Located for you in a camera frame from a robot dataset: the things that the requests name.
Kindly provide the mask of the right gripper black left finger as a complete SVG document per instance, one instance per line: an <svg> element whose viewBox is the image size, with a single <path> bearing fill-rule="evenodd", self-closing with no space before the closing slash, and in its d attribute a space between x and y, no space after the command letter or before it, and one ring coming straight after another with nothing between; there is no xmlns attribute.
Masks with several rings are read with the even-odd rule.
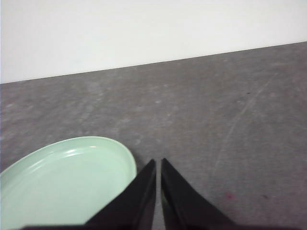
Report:
<svg viewBox="0 0 307 230"><path fill-rule="evenodd" d="M26 226L25 230L150 230L156 200L156 162L151 159L127 188L82 225Z"/></svg>

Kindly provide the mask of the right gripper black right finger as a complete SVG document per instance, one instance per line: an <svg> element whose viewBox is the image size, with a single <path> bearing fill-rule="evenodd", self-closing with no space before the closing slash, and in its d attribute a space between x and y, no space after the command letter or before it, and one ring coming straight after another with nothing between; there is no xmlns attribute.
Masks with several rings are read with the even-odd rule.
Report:
<svg viewBox="0 0 307 230"><path fill-rule="evenodd" d="M167 230L240 229L202 197L166 158L161 162L161 201Z"/></svg>

